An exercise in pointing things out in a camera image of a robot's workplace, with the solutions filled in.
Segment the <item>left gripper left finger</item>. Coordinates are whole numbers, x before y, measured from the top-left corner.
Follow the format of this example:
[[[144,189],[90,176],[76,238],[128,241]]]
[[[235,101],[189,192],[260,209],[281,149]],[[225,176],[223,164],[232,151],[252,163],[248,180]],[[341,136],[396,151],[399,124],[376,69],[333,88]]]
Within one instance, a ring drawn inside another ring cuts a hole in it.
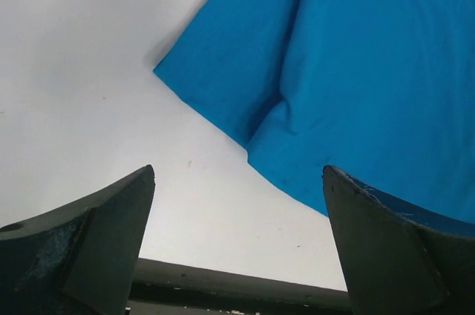
[[[154,197],[152,166],[1,228],[2,314],[124,314]]]

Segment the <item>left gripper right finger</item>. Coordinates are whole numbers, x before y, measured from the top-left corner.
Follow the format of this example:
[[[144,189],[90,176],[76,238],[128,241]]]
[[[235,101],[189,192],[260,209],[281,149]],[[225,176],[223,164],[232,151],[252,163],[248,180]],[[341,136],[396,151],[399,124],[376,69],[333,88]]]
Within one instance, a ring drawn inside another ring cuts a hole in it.
[[[323,170],[354,314],[473,314],[474,225]]]

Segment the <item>blue t shirt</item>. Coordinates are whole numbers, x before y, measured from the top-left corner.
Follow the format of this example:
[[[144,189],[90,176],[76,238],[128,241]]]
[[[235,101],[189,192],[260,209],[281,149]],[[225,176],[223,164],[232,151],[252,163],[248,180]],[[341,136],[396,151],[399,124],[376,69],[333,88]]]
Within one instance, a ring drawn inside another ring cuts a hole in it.
[[[314,210],[334,165],[474,221],[474,0],[208,0],[154,73]]]

